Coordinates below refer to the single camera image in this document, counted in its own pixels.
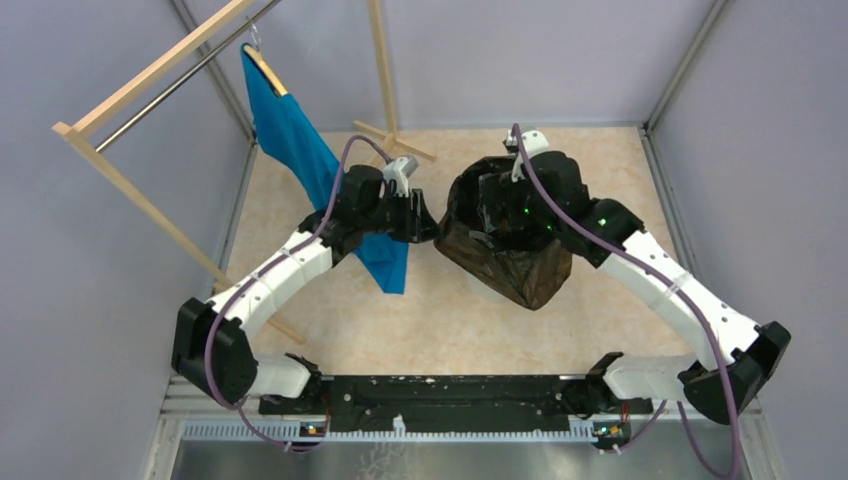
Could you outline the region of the black trash bag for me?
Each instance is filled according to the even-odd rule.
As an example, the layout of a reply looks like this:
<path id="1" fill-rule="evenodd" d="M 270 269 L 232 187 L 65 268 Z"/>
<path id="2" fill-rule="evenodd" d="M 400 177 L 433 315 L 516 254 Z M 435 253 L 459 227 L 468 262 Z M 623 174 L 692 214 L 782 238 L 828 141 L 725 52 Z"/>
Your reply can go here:
<path id="1" fill-rule="evenodd" d="M 573 255 L 538 226 L 515 227 L 499 219 L 492 230 L 487 229 L 486 201 L 500 211 L 515 205 L 499 191 L 512 184 L 512 166 L 508 156 L 486 156 L 455 178 L 434 246 L 469 277 L 535 311 L 571 277 Z"/>

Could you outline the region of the white plastic trash bin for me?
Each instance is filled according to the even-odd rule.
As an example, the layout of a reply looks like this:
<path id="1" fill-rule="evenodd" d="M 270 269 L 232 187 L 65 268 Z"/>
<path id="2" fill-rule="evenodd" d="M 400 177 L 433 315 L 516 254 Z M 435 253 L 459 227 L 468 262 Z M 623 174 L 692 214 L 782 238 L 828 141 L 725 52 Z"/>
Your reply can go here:
<path id="1" fill-rule="evenodd" d="M 472 294 L 481 299 L 497 304 L 515 304 L 508 296 L 503 295 L 495 289 L 480 281 L 471 273 L 465 271 L 464 276 Z"/>

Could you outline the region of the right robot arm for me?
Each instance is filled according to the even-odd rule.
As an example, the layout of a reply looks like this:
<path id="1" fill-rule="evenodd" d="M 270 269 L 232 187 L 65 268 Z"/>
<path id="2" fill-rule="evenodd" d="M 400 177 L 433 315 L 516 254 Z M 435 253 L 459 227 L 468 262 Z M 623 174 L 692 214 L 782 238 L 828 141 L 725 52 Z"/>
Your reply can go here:
<path id="1" fill-rule="evenodd" d="M 621 202 L 594 198 L 577 162 L 559 151 L 515 160 L 477 182 L 477 214 L 498 240 L 555 240 L 641 299 L 692 349 L 678 356 L 609 353 L 586 385 L 589 404 L 683 402 L 729 425 L 772 377 L 791 335 L 734 310 L 677 263 Z"/>

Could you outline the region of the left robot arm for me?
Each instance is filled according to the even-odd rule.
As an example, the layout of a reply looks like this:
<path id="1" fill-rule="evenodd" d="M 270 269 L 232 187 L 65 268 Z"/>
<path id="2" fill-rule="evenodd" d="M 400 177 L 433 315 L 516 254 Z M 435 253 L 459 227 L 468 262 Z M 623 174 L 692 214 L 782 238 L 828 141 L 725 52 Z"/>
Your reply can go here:
<path id="1" fill-rule="evenodd" d="M 190 298 L 177 313 L 172 370 L 218 404 L 248 396 L 282 397 L 297 413 L 319 404 L 320 372 L 302 357 L 259 360 L 251 347 L 261 327 L 309 281 L 331 270 L 369 234 L 404 244 L 433 240 L 439 228 L 422 189 L 418 163 L 401 156 L 378 169 L 354 165 L 338 176 L 326 208 L 307 216 L 285 244 L 232 287 Z"/>

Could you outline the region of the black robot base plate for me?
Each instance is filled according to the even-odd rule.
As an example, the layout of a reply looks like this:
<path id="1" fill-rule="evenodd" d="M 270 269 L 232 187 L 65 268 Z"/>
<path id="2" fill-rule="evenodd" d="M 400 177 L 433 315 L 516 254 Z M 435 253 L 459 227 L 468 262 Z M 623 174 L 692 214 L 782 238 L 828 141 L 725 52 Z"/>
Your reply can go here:
<path id="1" fill-rule="evenodd" d="M 240 411 L 217 405 L 175 377 L 161 415 L 185 422 L 188 439 L 262 441 L 289 451 L 342 443 L 629 442 L 631 421 L 658 411 L 618 400 L 581 375 L 325 376 L 300 399 L 253 394 Z"/>

